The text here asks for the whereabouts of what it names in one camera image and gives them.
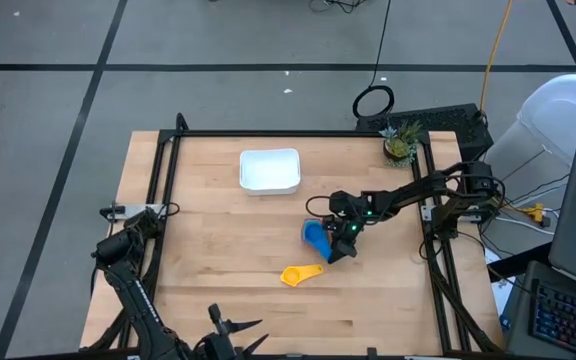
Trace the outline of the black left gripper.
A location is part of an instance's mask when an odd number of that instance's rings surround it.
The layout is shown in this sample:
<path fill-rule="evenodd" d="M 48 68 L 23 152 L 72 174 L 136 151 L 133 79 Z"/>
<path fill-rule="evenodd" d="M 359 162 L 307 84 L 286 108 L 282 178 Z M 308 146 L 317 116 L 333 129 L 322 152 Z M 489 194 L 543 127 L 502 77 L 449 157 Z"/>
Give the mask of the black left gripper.
<path fill-rule="evenodd" d="M 193 348 L 196 360 L 233 360 L 251 358 L 257 348 L 268 338 L 264 334 L 246 348 L 237 348 L 232 344 L 230 335 L 252 328 L 262 322 L 261 319 L 248 322 L 233 322 L 230 319 L 216 323 L 216 331 L 202 337 Z"/>

